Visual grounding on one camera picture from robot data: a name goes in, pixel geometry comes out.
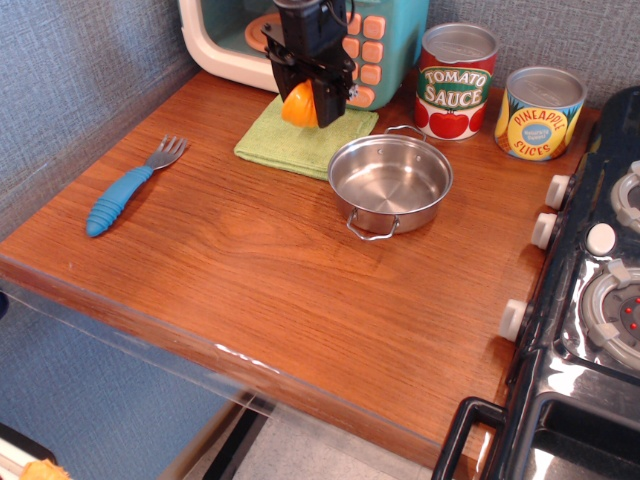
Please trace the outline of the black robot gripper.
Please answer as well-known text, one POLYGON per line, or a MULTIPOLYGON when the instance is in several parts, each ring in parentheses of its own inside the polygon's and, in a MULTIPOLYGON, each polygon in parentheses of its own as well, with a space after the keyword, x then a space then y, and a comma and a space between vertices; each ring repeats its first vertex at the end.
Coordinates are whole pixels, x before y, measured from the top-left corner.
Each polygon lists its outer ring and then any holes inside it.
POLYGON ((266 56, 282 100, 310 81, 319 128, 345 114, 357 95, 355 63, 343 47, 351 1, 277 1, 279 25, 266 24, 266 56))

